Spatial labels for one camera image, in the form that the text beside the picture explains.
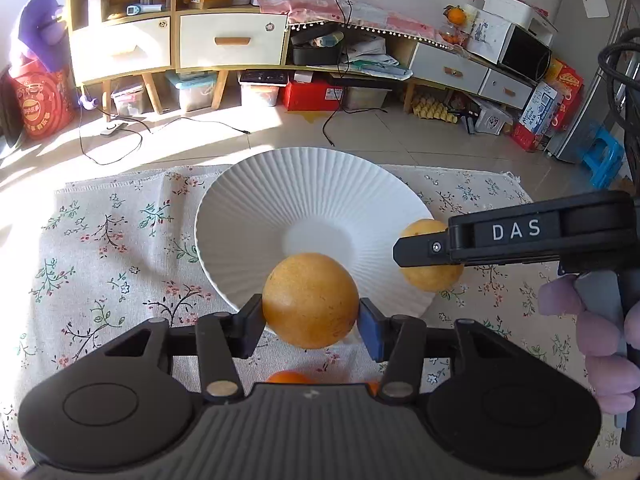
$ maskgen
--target red box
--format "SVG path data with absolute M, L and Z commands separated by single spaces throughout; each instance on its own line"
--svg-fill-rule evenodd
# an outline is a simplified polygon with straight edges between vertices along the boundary
M 334 112 L 340 107 L 343 91 L 320 78 L 311 83 L 290 80 L 282 93 L 282 103 L 289 112 Z
M 551 121 L 551 126 L 556 130 L 565 131 L 580 105 L 581 98 L 578 94 L 584 85 L 584 80 L 567 63 L 554 58 L 546 72 L 545 81 L 564 96 L 556 116 Z
M 526 126 L 520 123 L 516 124 L 511 134 L 511 139 L 515 140 L 526 152 L 535 152 L 539 143 L 536 134 L 529 131 Z

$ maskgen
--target white drawer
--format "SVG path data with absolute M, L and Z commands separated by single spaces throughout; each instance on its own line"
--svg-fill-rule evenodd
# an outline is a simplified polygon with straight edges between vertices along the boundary
M 180 17 L 180 68 L 279 65 L 283 14 L 212 13 Z
M 171 65 L 170 19 L 85 27 L 71 34 L 76 83 Z
M 411 70 L 420 79 L 477 94 L 489 69 L 446 50 L 420 44 Z
M 533 88 L 493 69 L 489 70 L 479 94 L 487 99 L 505 103 L 522 110 Z

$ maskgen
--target blue plastic stool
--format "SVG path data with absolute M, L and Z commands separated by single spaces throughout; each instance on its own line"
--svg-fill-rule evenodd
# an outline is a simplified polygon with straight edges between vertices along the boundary
M 608 189 L 622 167 L 625 150 L 602 126 L 582 161 L 593 172 L 591 185 L 596 189 Z

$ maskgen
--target black cable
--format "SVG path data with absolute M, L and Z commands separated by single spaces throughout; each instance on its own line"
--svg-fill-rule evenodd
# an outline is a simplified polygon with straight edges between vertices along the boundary
M 640 82 L 618 71 L 618 63 L 624 52 L 640 52 L 640 44 L 633 40 L 640 38 L 640 28 L 634 28 L 622 34 L 616 43 L 605 47 L 598 55 L 598 65 L 604 73 L 607 85 L 607 101 L 614 120 L 625 130 L 626 160 L 631 170 L 631 177 L 636 188 L 636 196 L 640 194 L 640 103 L 635 92 L 640 91 Z M 614 83 L 626 87 L 625 115 L 623 117 L 616 103 Z
M 346 30 L 347 26 L 351 24 L 351 13 L 353 12 L 353 4 L 351 3 L 351 0 L 347 0 L 347 4 L 349 5 L 349 17 L 347 18 L 345 13 L 344 13 L 344 11 L 342 10 L 342 6 L 338 2 L 338 0 L 335 0 L 335 3 L 336 3 L 336 5 L 338 5 L 338 8 L 340 9 L 340 12 L 342 13 L 342 18 L 344 20 L 344 28 Z M 351 64 L 351 61 L 349 61 L 349 55 L 347 54 L 347 70 L 345 70 L 344 72 L 340 72 L 340 59 L 338 59 L 338 63 L 335 65 L 335 68 L 338 71 L 338 76 L 339 76 L 340 79 L 344 79 L 344 76 L 347 75 L 347 73 L 349 72 L 350 64 Z M 327 124 L 329 124 L 331 119 L 333 119 L 334 116 L 338 112 L 345 112 L 346 114 L 359 114 L 361 112 L 370 112 L 370 111 L 373 111 L 373 110 L 380 110 L 380 111 L 384 112 L 385 114 L 387 113 L 387 111 L 383 110 L 382 108 L 363 108 L 362 110 L 351 110 L 351 111 L 346 110 L 344 108 L 344 106 L 342 105 L 342 100 L 344 99 L 344 93 L 345 93 L 345 89 L 343 87 L 342 88 L 342 94 L 340 94 L 340 99 L 338 99 L 337 92 L 334 89 L 334 97 L 338 101 L 338 108 L 336 110 L 334 110 L 334 112 L 327 118 L 327 120 L 322 125 L 322 134 L 324 135 L 326 140 L 329 141 L 329 144 L 332 145 L 333 147 L 335 147 L 335 144 L 329 138 L 329 136 L 327 135 L 326 126 L 327 126 Z
M 91 95 L 87 92 L 87 96 L 89 98 L 89 100 L 91 99 Z M 135 130 L 129 130 L 128 128 L 120 128 L 118 131 L 120 132 L 130 132 L 132 134 L 137 134 L 140 136 L 140 141 L 138 142 L 138 144 L 136 145 L 135 148 L 133 148 L 130 152 L 127 152 L 125 155 L 121 156 L 120 158 L 118 158 L 117 160 L 112 160 L 111 162 L 98 162 L 97 160 L 95 160 L 91 155 L 87 154 L 84 151 L 84 146 L 82 145 L 82 135 L 81 135 L 81 129 L 82 129 L 82 109 L 84 107 L 82 105 L 80 105 L 80 122 L 78 124 L 78 139 L 80 141 L 80 151 L 82 152 L 82 154 L 88 158 L 89 160 L 91 160 L 92 162 L 94 162 L 95 164 L 97 164 L 98 166 L 108 166 L 110 164 L 115 164 L 116 162 L 120 162 L 123 158 L 125 158 L 126 156 L 130 155 L 131 153 L 135 152 L 136 150 L 140 149 L 140 147 L 142 146 L 142 141 L 143 141 L 143 137 L 142 134 L 140 132 L 137 132 Z M 131 116 L 124 116 L 124 115 L 119 115 L 119 114 L 109 114 L 107 113 L 105 110 L 103 110 L 102 108 L 100 108 L 99 106 L 95 107 L 97 110 L 101 111 L 101 113 L 103 113 L 106 116 L 109 116 L 111 119 L 120 119 L 123 121 L 134 121 L 137 123 L 142 124 L 146 130 L 152 134 L 153 132 L 151 131 L 151 129 L 149 128 L 149 126 L 145 123 L 145 121 L 142 121 L 140 119 L 137 119 L 135 117 L 131 117 Z M 245 134 L 245 135 L 250 135 L 251 132 L 247 131 L 247 130 L 241 130 L 239 128 L 235 128 L 229 124 L 223 123 L 221 121 L 205 121 L 205 120 L 198 120 L 198 119 L 192 119 L 190 117 L 176 117 L 175 119 L 169 121 L 167 124 L 164 124 L 163 126 L 161 126 L 160 128 L 158 128 L 156 131 L 159 132 L 160 130 L 166 128 L 167 126 L 169 126 L 169 124 L 173 124 L 176 121 L 179 121 L 180 119 L 187 119 L 188 121 L 194 121 L 195 123 L 217 123 L 217 124 L 222 124 L 223 126 L 226 126 L 227 128 L 231 128 L 232 130 L 235 130 L 236 132 L 240 132 L 241 134 Z
M 165 129 L 169 124 L 174 124 L 176 121 L 179 121 L 180 119 L 187 119 L 188 121 L 193 121 L 194 123 L 217 123 L 217 124 L 222 124 L 223 126 L 226 126 L 227 128 L 231 128 L 232 130 L 235 130 L 236 132 L 240 132 L 241 134 L 251 135 L 251 132 L 249 132 L 248 130 L 241 130 L 240 128 L 235 128 L 235 127 L 231 126 L 230 124 L 226 124 L 226 123 L 223 123 L 221 121 L 198 120 L 198 119 L 193 119 L 191 117 L 183 117 L 183 116 L 176 117 L 175 119 L 169 121 L 167 124 L 164 124 L 163 126 L 158 128 L 156 130 L 156 132 L 159 132 L 160 130 Z
M 131 153 L 135 152 L 136 150 L 138 150 L 140 148 L 140 146 L 142 146 L 142 134 L 140 132 L 136 132 L 135 130 L 128 130 L 126 128 L 121 128 L 120 131 L 122 132 L 130 132 L 132 134 L 137 134 L 138 136 L 140 136 L 140 140 L 138 141 L 137 145 L 135 148 L 133 148 L 130 152 L 127 152 L 125 155 L 121 156 L 120 158 L 118 158 L 117 160 L 112 160 L 111 162 L 98 162 L 97 160 L 95 160 L 91 155 L 89 155 L 87 152 L 84 151 L 84 146 L 82 146 L 82 135 L 80 133 L 80 130 L 82 129 L 82 109 L 84 107 L 82 105 L 80 105 L 80 122 L 78 124 L 78 139 L 80 140 L 80 151 L 82 152 L 82 154 L 88 158 L 89 160 L 91 160 L 92 162 L 94 162 L 95 164 L 97 164 L 98 166 L 108 166 L 110 164 L 115 164 L 116 162 L 120 162 L 123 158 L 125 158 L 127 155 L 130 155 Z M 146 126 L 145 123 L 142 123 L 142 125 L 149 130 L 149 132 L 151 132 L 151 130 L 149 129 L 148 126 Z

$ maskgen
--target black bag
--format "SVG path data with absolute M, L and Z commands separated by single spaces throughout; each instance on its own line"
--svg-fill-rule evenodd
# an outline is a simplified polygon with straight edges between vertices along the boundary
M 20 103 L 11 83 L 9 67 L 6 67 L 0 74 L 0 136 L 12 148 L 20 139 L 23 128 Z

